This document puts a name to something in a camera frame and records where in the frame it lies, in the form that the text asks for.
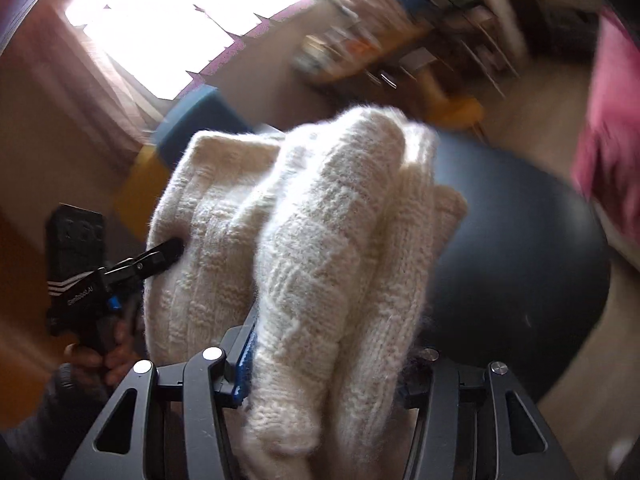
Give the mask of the pink fluffy cloth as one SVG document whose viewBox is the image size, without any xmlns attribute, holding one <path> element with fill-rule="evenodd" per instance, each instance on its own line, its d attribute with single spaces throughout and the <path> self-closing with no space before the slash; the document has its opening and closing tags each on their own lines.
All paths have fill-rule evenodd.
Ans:
<svg viewBox="0 0 640 480">
<path fill-rule="evenodd" d="M 639 241 L 639 48 L 608 9 L 599 35 L 585 127 L 572 167 L 579 192 L 597 202 L 616 230 Z"/>
</svg>

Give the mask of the white knitted sweater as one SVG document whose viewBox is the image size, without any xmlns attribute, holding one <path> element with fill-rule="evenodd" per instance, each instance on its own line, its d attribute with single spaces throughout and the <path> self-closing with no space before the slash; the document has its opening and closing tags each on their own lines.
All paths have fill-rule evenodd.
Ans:
<svg viewBox="0 0 640 480">
<path fill-rule="evenodd" d="M 398 479 L 413 418 L 396 385 L 434 265 L 466 213 L 434 180 L 437 134 L 357 106 L 286 133 L 192 136 L 148 242 L 183 240 L 144 286 L 160 365 L 258 312 L 250 395 L 235 419 L 252 479 Z"/>
</svg>

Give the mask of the cluttered wooden shelf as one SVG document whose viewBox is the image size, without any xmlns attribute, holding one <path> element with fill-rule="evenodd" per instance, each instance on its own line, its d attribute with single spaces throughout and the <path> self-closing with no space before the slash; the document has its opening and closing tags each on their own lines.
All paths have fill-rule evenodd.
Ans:
<svg viewBox="0 0 640 480">
<path fill-rule="evenodd" d="M 510 0 L 399 0 L 409 23 L 395 28 L 372 13 L 346 11 L 342 26 L 309 35 L 292 65 L 334 108 L 352 103 L 398 106 L 435 117 L 465 102 L 462 78 L 528 60 Z"/>
</svg>

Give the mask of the window with curtains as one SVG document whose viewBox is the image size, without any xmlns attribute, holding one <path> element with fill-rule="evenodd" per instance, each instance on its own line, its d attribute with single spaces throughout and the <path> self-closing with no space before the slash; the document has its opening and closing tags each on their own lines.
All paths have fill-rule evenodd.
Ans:
<svg viewBox="0 0 640 480">
<path fill-rule="evenodd" d="M 89 129 L 141 136 L 213 84 L 247 119 L 282 127 L 329 114 L 299 79 L 306 35 L 392 0 L 41 0 L 21 34 L 40 84 Z"/>
</svg>

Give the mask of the yellow teal grey sofa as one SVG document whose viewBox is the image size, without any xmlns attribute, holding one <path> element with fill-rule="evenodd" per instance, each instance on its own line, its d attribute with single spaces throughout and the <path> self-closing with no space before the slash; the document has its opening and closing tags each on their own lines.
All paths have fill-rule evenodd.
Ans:
<svg viewBox="0 0 640 480">
<path fill-rule="evenodd" d="M 146 240 L 153 211 L 192 136 L 202 130 L 248 133 L 253 128 L 208 84 L 179 99 L 143 145 L 114 199 L 118 220 L 139 242 Z"/>
</svg>

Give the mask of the black leather ottoman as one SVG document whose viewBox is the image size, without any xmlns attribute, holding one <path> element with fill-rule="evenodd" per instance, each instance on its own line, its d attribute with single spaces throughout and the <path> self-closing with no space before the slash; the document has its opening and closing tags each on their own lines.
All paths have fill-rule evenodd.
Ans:
<svg viewBox="0 0 640 480">
<path fill-rule="evenodd" d="M 540 398 L 597 321 L 603 234 L 577 194 L 513 156 L 358 108 L 290 132 L 255 263 L 261 404 L 382 410 L 434 347 L 504 361 Z"/>
</svg>

